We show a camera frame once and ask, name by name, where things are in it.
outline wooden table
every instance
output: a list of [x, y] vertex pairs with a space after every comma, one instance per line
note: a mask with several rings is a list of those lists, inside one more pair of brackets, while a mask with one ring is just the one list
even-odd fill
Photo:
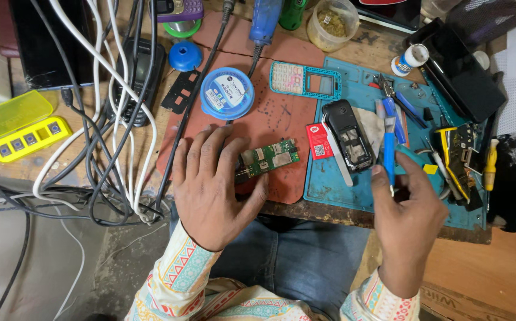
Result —
[[[117, 14], [117, 25], [119, 30], [123, 30], [127, 25], [131, 3], [132, 0], [120, 0], [119, 11]], [[220, 0], [205, 0], [203, 3], [206, 11], [222, 11], [222, 1]], [[249, 0], [246, 2], [246, 4], [236, 4], [233, 14], [251, 20], [253, 9], [254, 2]], [[284, 30], [279, 25], [277, 26], [276, 30], [290, 34], [293, 37], [299, 38], [301, 40], [308, 40], [305, 27], [312, 12], [313, 9], [305, 11], [303, 23], [297, 30]], [[101, 13], [103, 24], [105, 25], [106, 21], [108, 20], [108, 13], [104, 7], [102, 8]], [[143, 19], [143, 38], [149, 37], [150, 23], [151, 19], [147, 15], [146, 11]], [[334, 53], [329, 53], [327, 56], [368, 67], [383, 73], [391, 73], [390, 61], [393, 57], [401, 54], [404, 51], [402, 42], [405, 37], [405, 33], [398, 32], [397, 30], [387, 29], [370, 22], [362, 21], [361, 25], [359, 25], [357, 33], [350, 41], [347, 42], [345, 47]], [[112, 51], [115, 54], [117, 52], [117, 48], [115, 47], [115, 42], [113, 41], [113, 33], [111, 33], [108, 37], [108, 41], [112, 47]], [[159, 24], [158, 27], [158, 41], [166, 48], [167, 51], [172, 46], [171, 36], [164, 31], [161, 24]], [[11, 59], [10, 64], [12, 70], [12, 86], [14, 93], [23, 93], [27, 87], [26, 82], [24, 81], [21, 63], [19, 59]], [[163, 75], [167, 75], [169, 70], [169, 64], [166, 64]], [[170, 113], [168, 110], [161, 108], [159, 104], [169, 91], [170, 86], [175, 82], [177, 76], [178, 72], [175, 71], [165, 77], [159, 86], [157, 97], [155, 98], [153, 114], [158, 129], [158, 139], [155, 151], [158, 151], [158, 148], [161, 145], [161, 140], [164, 130], [167, 126], [167, 122], [169, 121]], [[409, 74], [407, 79], [415, 81], [419, 84], [425, 83], [424, 79], [417, 71], [413, 71], [411, 74]], [[102, 97], [105, 97], [107, 94], [107, 80], [108, 79], [104, 79], [100, 86]], [[91, 115], [93, 114], [94, 110], [93, 88], [84, 88], [82, 92], [87, 113]], [[54, 115], [61, 116], [67, 120], [73, 131], [81, 128], [81, 118], [73, 113], [68, 107], [64, 106], [62, 99], [59, 97], [59, 93], [52, 92], [51, 95], [57, 100], [56, 103], [53, 103], [55, 106]], [[153, 133], [150, 126], [136, 128], [133, 130], [133, 133], [135, 135], [134, 170], [140, 171], [146, 156], [146, 151], [149, 148], [149, 143], [153, 137]], [[111, 150], [111, 136], [106, 136], [106, 143], [108, 148]], [[122, 155], [126, 155], [126, 159], [128, 159], [129, 155], [127, 145], [128, 144], [126, 144], [126, 148], [122, 151]], [[58, 148], [58, 146], [59, 144], [55, 144], [51, 148], [40, 150], [13, 163], [0, 163], [0, 176], [34, 180], [40, 172], [42, 165], [48, 160], [48, 158], [52, 155], [55, 149]], [[74, 143], [72, 143], [72, 145], [59, 157], [58, 161], [52, 166], [52, 169], [49, 171], [46, 177], [51, 178], [59, 171], [61, 171], [62, 168], [64, 168], [77, 156], [83, 147], [84, 142], [82, 136]], [[105, 156], [101, 155], [100, 159], [103, 160], [103, 163], [107, 163], [105, 161]], [[149, 160], [148, 178], [143, 192], [145, 198], [152, 198], [157, 193], [157, 189], [161, 183], [162, 175], [155, 169], [155, 160], [156, 154], [154, 154], [154, 156]], [[126, 164], [126, 161], [122, 161], [122, 168], [125, 168], [124, 164]], [[62, 179], [59, 183], [68, 186], [89, 187], [90, 184], [86, 177], [84, 164], [82, 163], [77, 166], [77, 168], [72, 173]], [[309, 202], [304, 199], [299, 200], [295, 204], [267, 202], [263, 208], [263, 212], [315, 221], [348, 224], [367, 228], [373, 227], [372, 213]], [[475, 231], [469, 231], [443, 227], [439, 237], [460, 240], [464, 242], [489, 244], [491, 240], [491, 228], [489, 227], [486, 231], [480, 228], [477, 228]]]

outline green bottle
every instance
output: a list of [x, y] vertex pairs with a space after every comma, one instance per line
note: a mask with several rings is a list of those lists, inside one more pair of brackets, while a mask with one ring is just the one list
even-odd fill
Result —
[[302, 18], [304, 18], [307, 3], [308, 0], [285, 0], [280, 13], [280, 20], [278, 20], [282, 28], [296, 30], [301, 25]]

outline green circuit board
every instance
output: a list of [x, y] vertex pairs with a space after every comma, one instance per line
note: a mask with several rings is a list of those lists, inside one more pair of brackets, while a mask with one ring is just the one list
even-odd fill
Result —
[[248, 177], [254, 177], [278, 167], [295, 163], [300, 160], [297, 155], [295, 140], [264, 146], [259, 149], [247, 150], [242, 153]]

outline hand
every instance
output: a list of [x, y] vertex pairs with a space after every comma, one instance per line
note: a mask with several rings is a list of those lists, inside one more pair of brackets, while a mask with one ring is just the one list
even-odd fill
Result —
[[219, 158], [219, 148], [231, 134], [232, 125], [214, 132], [209, 125], [198, 133], [190, 149], [181, 139], [173, 161], [175, 204], [183, 228], [198, 245], [212, 252], [219, 252], [237, 237], [268, 198], [266, 173], [258, 178], [250, 198], [236, 200], [235, 164], [250, 139], [235, 138]]
[[419, 291], [426, 258], [449, 212], [421, 167], [401, 152], [396, 159], [406, 172], [397, 179], [408, 188], [409, 199], [397, 203], [391, 197], [383, 166], [373, 168], [371, 189], [375, 230], [383, 248], [379, 277], [391, 293], [408, 299]]

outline red battery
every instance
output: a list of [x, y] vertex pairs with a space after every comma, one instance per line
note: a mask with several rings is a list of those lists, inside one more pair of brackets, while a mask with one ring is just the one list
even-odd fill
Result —
[[329, 146], [328, 134], [321, 123], [305, 126], [308, 132], [309, 146], [313, 159], [332, 157], [333, 151]]

